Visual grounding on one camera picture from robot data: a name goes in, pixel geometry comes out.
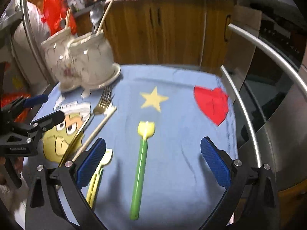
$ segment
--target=cartoon eye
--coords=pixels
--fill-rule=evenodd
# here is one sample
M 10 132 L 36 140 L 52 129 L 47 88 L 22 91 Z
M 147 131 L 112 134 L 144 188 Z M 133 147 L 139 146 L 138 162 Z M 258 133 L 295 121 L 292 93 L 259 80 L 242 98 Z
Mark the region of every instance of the cartoon eye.
M 56 130 L 61 131 L 64 127 L 65 127 L 65 120 L 62 123 L 56 125 Z
M 77 129 L 77 123 L 74 122 L 72 125 L 68 126 L 66 128 L 66 132 L 67 132 L 67 135 L 70 136 L 71 134 L 73 134 Z

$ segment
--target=gold fork handle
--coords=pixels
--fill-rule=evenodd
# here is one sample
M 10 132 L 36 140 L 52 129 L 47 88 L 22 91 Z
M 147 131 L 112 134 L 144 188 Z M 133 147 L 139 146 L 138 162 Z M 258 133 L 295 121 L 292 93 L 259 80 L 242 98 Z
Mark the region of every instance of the gold fork handle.
M 87 127 L 90 125 L 91 121 L 94 118 L 94 114 L 91 113 L 90 116 L 84 121 L 84 123 L 81 125 L 80 129 L 78 130 L 77 134 L 73 137 L 73 139 L 68 144 L 67 150 L 65 151 L 64 155 L 62 156 L 62 159 L 59 163 L 59 167 L 63 165 L 63 163 L 66 161 L 67 157 L 70 155 L 71 150 L 73 149 L 75 143 L 79 139 L 82 132 L 84 132 Z
M 73 158 L 73 162 L 76 161 L 78 156 L 87 149 L 87 147 L 90 145 L 90 143 L 94 140 L 94 138 L 98 135 L 98 133 L 101 131 L 102 127 L 106 124 L 108 119 L 113 115 L 113 113 L 116 111 L 117 107 L 113 107 L 110 109 L 108 114 L 105 116 L 105 118 L 101 121 L 101 123 L 94 129 L 93 133 L 88 137 L 88 139 L 85 141 L 85 143 L 82 145 L 82 147 L 77 151 Z

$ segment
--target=cartoon chef hat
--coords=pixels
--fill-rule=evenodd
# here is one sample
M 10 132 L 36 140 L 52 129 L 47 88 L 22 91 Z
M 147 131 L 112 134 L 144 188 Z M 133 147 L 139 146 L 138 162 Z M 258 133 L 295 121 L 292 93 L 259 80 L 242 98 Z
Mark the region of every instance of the cartoon chef hat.
M 91 103 L 89 102 L 82 102 L 78 103 L 77 101 L 62 104 L 60 110 L 64 112 L 64 114 L 73 114 L 79 113 L 81 116 L 82 121 L 84 122 L 91 113 Z

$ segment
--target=cabinet handle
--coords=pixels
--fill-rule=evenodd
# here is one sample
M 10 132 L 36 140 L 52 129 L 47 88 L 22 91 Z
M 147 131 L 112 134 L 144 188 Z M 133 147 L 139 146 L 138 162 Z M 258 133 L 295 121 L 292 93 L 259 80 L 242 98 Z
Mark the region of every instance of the cabinet handle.
M 228 26 L 227 22 L 229 21 L 229 23 L 230 23 L 230 19 L 231 19 L 231 15 L 227 15 L 226 20 L 225 20 L 225 28 L 224 28 L 224 41 L 225 42 L 228 42 L 228 39 L 226 39 L 226 30 L 227 30 L 227 26 Z
M 149 18 L 150 18 L 151 27 L 154 28 L 154 26 L 153 26 L 153 17 L 151 15 L 151 7 L 149 8 Z
M 158 8 L 158 24 L 161 26 L 160 8 Z

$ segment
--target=green handle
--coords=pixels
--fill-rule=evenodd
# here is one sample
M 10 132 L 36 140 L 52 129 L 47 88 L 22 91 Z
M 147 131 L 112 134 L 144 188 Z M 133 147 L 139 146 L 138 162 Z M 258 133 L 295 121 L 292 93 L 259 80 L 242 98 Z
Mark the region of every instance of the green handle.
M 141 140 L 138 165 L 136 167 L 135 184 L 133 187 L 133 195 L 130 209 L 130 219 L 137 220 L 139 218 L 142 189 L 145 174 L 146 156 L 147 156 L 148 143 L 147 140 Z

